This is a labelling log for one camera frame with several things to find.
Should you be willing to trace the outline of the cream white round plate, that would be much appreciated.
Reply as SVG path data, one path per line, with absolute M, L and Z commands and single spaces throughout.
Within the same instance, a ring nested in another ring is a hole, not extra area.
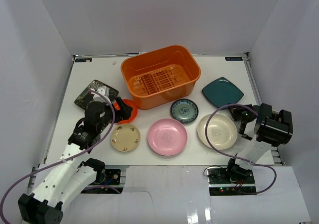
M 205 127 L 210 115 L 203 117 L 197 125 L 197 134 L 201 142 L 211 148 L 205 136 Z M 235 123 L 222 114 L 215 114 L 207 128 L 210 143 L 218 150 L 232 147 L 237 140 L 237 128 Z

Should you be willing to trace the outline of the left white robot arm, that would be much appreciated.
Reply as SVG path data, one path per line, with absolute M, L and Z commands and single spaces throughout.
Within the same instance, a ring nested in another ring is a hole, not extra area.
M 49 165 L 48 175 L 27 195 L 18 200 L 22 220 L 29 224 L 59 224 L 70 203 L 91 183 L 105 179 L 105 163 L 93 159 L 90 152 L 103 140 L 102 131 L 128 120 L 133 108 L 120 97 L 118 109 L 102 98 L 88 104 L 78 120 L 57 165 Z

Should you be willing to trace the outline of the teal square plate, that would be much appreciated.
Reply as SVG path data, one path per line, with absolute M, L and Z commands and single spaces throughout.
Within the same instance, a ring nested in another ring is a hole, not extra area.
M 236 104 L 244 97 L 244 93 L 225 77 L 220 77 L 207 84 L 202 89 L 202 93 L 217 108 Z

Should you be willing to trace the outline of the black floral square plate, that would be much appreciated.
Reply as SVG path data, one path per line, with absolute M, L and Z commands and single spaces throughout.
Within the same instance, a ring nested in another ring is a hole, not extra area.
M 96 91 L 99 87 L 106 86 L 109 88 L 109 99 L 113 103 L 115 101 L 115 97 L 118 96 L 119 91 L 115 88 L 99 81 L 99 80 L 93 80 L 83 91 L 82 93 L 76 98 L 74 101 L 75 105 L 82 108 L 83 110 L 86 110 L 88 105 L 93 101 L 93 95 L 90 93 L 91 90 Z

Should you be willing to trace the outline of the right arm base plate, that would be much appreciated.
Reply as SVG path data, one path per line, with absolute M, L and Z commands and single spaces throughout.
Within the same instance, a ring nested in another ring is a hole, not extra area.
M 255 195 L 257 192 L 252 172 L 246 178 L 231 178 L 226 167 L 212 165 L 204 169 L 203 175 L 208 180 L 211 197 Z

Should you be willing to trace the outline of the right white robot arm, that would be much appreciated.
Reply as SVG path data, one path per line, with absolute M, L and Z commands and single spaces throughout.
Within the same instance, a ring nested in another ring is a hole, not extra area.
M 226 180 L 232 184 L 244 181 L 256 163 L 271 147 L 287 144 L 293 135 L 292 113 L 272 110 L 272 106 L 245 105 L 228 108 L 234 121 L 240 122 L 239 134 L 251 141 L 244 150 L 230 158 L 225 171 Z

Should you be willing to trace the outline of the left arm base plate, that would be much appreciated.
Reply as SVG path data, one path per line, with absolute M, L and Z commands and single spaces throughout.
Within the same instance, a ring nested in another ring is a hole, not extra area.
M 106 169 L 100 177 L 85 188 L 82 194 L 121 194 L 123 187 L 121 185 L 120 169 Z

